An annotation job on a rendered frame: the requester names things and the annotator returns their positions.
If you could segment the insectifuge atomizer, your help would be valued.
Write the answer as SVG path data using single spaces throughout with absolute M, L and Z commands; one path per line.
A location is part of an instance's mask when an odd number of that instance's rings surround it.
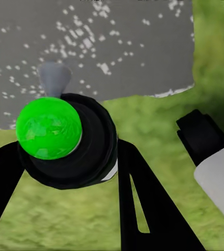
M 46 97 L 28 103 L 16 121 L 22 166 L 42 184 L 81 189 L 101 184 L 118 171 L 116 127 L 95 99 L 63 94 L 72 74 L 61 63 L 39 64 Z

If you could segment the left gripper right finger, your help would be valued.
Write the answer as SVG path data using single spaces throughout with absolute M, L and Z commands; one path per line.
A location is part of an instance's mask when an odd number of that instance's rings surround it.
M 206 251 L 138 149 L 118 139 L 121 251 Z M 138 230 L 132 176 L 150 233 Z

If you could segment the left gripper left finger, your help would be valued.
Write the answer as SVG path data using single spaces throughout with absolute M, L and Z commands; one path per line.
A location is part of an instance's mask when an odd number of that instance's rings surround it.
M 17 144 L 18 141 L 0 148 L 0 218 L 25 170 Z

